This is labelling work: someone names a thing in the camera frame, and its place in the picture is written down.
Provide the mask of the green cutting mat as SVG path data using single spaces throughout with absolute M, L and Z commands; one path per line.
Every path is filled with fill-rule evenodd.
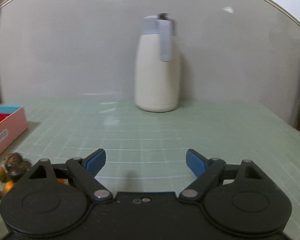
M 17 105 L 29 127 L 6 153 L 64 163 L 104 148 L 107 162 L 97 179 L 112 192 L 180 192 L 194 180 L 185 163 L 190 148 L 230 164 L 250 159 L 290 198 L 285 232 L 300 239 L 300 132 L 260 104 L 183 101 L 168 113 L 145 112 L 129 100 L 27 99 Z

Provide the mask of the dark brown chestnut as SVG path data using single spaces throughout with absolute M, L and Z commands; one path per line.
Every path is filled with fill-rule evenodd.
M 9 171 L 10 169 L 18 166 L 22 162 L 23 162 L 23 158 L 19 153 L 17 152 L 9 153 L 4 158 L 4 167 L 6 168 L 6 170 Z

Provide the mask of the red pink cardboard box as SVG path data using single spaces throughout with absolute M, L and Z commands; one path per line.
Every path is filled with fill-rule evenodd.
M 23 107 L 0 105 L 0 155 L 27 129 Z

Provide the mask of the white thermos jug blue lid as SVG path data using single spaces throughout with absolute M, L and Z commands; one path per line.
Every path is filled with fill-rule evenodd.
M 176 109 L 181 66 L 177 25 L 167 13 L 146 16 L 135 61 L 134 101 L 139 109 L 164 113 Z

